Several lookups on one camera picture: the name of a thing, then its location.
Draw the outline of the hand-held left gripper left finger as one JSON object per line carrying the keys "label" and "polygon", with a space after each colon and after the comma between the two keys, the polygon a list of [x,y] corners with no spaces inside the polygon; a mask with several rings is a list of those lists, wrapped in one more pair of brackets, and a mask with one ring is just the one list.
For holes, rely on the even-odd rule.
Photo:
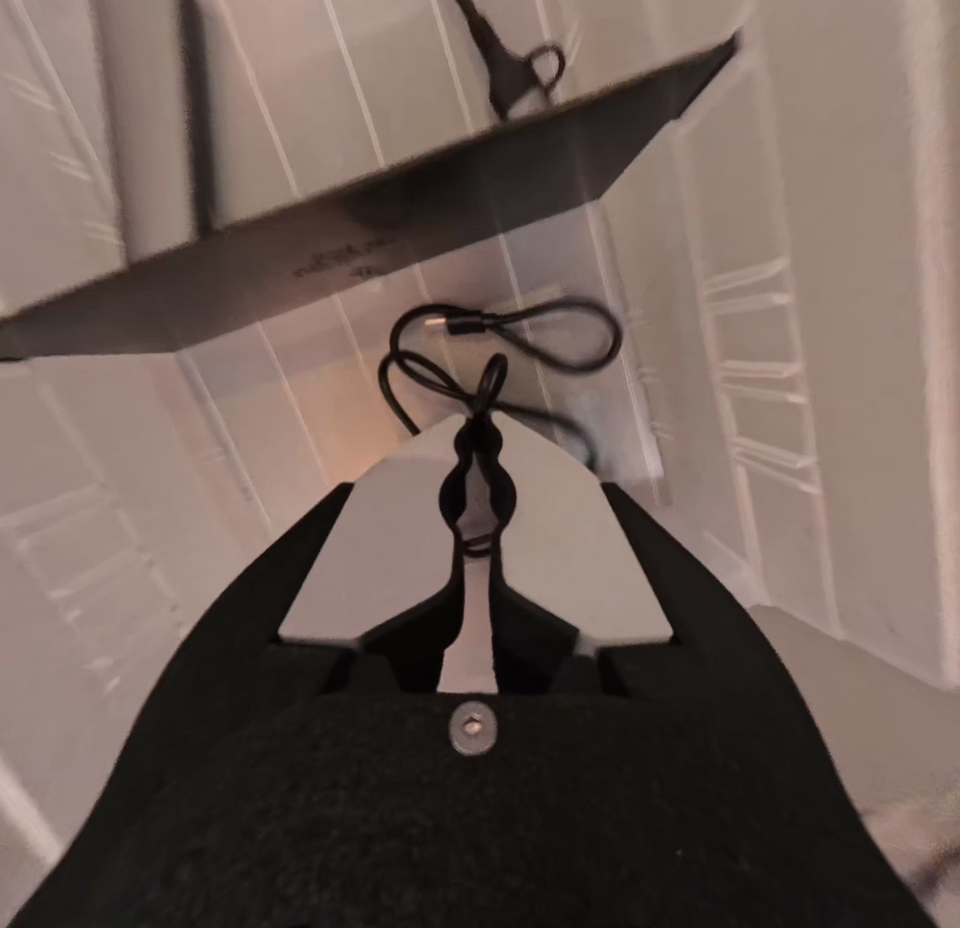
{"label": "hand-held left gripper left finger", "polygon": [[437,689],[465,614],[466,424],[451,415],[349,487],[279,626],[282,642],[383,658],[401,690]]}

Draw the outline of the black bin divider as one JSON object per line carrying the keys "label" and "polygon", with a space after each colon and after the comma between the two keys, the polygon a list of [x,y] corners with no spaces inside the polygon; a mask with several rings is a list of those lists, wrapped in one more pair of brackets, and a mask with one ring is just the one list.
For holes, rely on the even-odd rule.
{"label": "black bin divider", "polygon": [[6,315],[2,363],[174,353],[596,202],[742,34]]}

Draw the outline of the clear plastic bin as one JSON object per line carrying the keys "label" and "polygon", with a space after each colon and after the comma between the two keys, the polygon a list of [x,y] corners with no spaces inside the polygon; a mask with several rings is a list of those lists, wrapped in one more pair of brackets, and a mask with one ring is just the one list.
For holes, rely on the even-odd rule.
{"label": "clear plastic bin", "polygon": [[[173,0],[2,0],[2,318],[186,242]],[[514,362],[733,592],[958,692],[958,0],[476,0],[558,103],[742,29],[598,200],[174,353],[2,362],[2,920],[245,564],[405,438],[417,302],[620,309],[616,366]],[[452,0],[198,0],[215,215],[494,126]]]}

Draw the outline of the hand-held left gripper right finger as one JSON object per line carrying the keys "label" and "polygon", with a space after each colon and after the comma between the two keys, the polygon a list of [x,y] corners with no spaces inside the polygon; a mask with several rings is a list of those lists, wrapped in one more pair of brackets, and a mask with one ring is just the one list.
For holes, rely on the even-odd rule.
{"label": "hand-held left gripper right finger", "polygon": [[674,629],[601,480],[494,410],[478,422],[494,521],[488,569],[501,694],[544,694],[576,658],[668,647]]}

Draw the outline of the grey desk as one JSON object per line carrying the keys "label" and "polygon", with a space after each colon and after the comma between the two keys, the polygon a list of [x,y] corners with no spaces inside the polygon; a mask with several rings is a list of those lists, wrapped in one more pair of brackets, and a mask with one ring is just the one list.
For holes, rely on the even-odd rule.
{"label": "grey desk", "polygon": [[938,926],[958,926],[959,700],[770,606],[750,608],[858,812]]}

